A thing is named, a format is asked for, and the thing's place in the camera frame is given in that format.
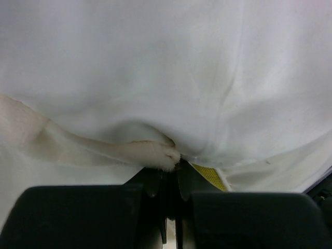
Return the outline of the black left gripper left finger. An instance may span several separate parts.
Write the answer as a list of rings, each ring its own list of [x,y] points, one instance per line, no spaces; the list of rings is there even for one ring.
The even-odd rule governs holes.
[[[31,187],[9,213],[1,248],[162,248],[165,180],[144,169],[122,185]]]

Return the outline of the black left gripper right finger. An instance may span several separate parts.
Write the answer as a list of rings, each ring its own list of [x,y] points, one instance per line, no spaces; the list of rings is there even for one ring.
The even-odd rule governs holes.
[[[331,248],[317,204],[302,193],[223,192],[179,164],[178,248]]]

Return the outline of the grey pillowcase with cream ruffle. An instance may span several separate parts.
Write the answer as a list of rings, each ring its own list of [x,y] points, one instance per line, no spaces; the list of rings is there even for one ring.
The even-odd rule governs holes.
[[[180,158],[234,191],[331,168],[331,1],[1,1],[1,194]]]

